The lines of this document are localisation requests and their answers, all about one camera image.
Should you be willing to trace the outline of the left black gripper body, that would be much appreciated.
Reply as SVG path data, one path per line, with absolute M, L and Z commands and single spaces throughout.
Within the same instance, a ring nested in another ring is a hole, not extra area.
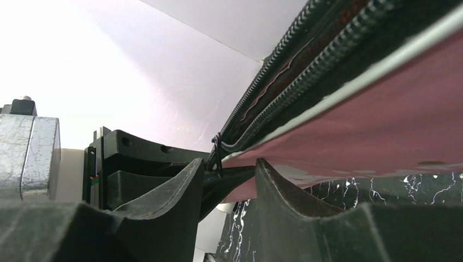
M 209 154 L 101 127 L 84 150 L 82 199 L 114 210 L 167 182 L 196 158 L 207 162 Z

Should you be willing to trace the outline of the pink racket bag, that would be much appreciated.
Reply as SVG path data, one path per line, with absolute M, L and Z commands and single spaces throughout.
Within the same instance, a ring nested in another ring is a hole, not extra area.
M 208 168 L 266 159 L 300 187 L 462 170 L 462 1 L 310 1 Z

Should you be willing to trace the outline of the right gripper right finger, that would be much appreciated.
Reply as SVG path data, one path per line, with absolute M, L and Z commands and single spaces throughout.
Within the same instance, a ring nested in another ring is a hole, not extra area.
M 462 261 L 462 207 L 361 204 L 343 210 L 256 162 L 265 261 Z

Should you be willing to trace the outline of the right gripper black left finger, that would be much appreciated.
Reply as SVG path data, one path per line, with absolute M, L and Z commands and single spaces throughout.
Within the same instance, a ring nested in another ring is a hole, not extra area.
M 204 162 L 113 211 L 1 201 L 1 261 L 192 261 Z

